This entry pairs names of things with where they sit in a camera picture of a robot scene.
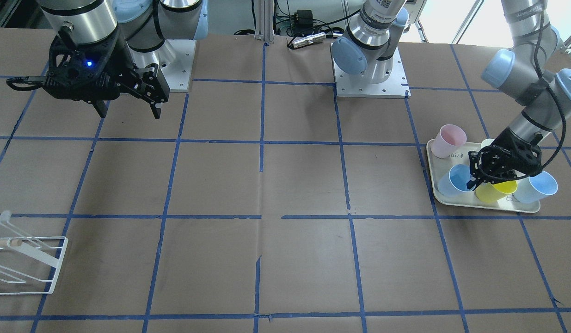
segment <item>white wire rack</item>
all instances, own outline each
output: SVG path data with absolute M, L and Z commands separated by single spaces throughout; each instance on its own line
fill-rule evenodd
M 68 239 L 65 237 L 35 237 L 10 222 L 12 213 L 4 211 L 0 215 L 0 226 L 6 228 L 16 236 L 0 237 L 0 254 L 6 251 L 15 253 L 16 256 L 10 258 L 8 263 L 15 264 L 18 259 L 31 259 L 34 264 L 38 263 L 43 268 L 49 268 L 49 276 L 42 278 L 35 274 L 27 274 L 21 270 L 0 263 L 0 295 L 40 295 L 51 294 L 55 289 L 61 264 L 68 246 Z

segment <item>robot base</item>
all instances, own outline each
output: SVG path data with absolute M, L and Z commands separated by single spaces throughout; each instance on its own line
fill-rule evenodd
M 388 79 L 379 84 L 371 84 L 360 74 L 351 75 L 343 72 L 333 61 L 334 78 L 337 84 L 337 96 L 370 97 L 376 99 L 404 99 L 411 95 L 406 81 L 406 74 L 398 49 L 394 52 L 394 67 Z
M 171 44 L 176 58 L 167 66 L 160 66 L 162 73 L 164 73 L 164 77 L 168 82 L 171 92 L 188 93 L 197 42 L 195 40 L 188 39 L 173 39 L 167 40 L 167 42 Z M 143 68 L 152 62 L 159 62 L 156 61 L 156 59 L 159 59 L 160 56 L 154 54 L 156 51 L 146 53 L 146 56 L 144 56 L 143 53 L 141 55 L 137 55 L 133 50 L 131 50 L 131 53 L 135 59 L 135 64 L 140 68 Z

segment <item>yellow cup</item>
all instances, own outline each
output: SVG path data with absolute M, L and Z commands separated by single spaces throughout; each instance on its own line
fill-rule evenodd
M 517 182 L 514 180 L 505 181 L 499 184 L 483 183 L 474 193 L 482 202 L 494 203 L 497 200 L 512 194 L 517 190 Z

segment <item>silver connector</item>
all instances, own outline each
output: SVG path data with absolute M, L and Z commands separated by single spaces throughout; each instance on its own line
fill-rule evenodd
M 325 39 L 326 39 L 326 34 L 324 32 L 319 32 L 317 34 L 309 35 L 304 38 L 294 40 L 292 46 L 294 47 L 294 49 L 299 49 L 300 47 L 320 43 Z

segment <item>white tray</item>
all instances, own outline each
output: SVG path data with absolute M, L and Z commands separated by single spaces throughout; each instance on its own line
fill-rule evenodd
M 512 195 L 499 199 L 496 203 L 485 203 L 480 201 L 474 191 L 461 194 L 456 197 L 447 197 L 441 194 L 437 189 L 437 182 L 441 179 L 452 166 L 456 164 L 469 165 L 468 152 L 471 150 L 480 150 L 480 143 L 466 142 L 460 149 L 448 158 L 437 158 L 431 153 L 431 143 L 427 142 L 427 164 L 429 164 L 429 175 L 433 184 L 433 196 L 440 203 L 449 206 L 473 207 L 483 209 L 495 209 L 505 211 L 518 211 L 520 213 L 536 213 L 540 210 L 540 202 L 521 203 Z

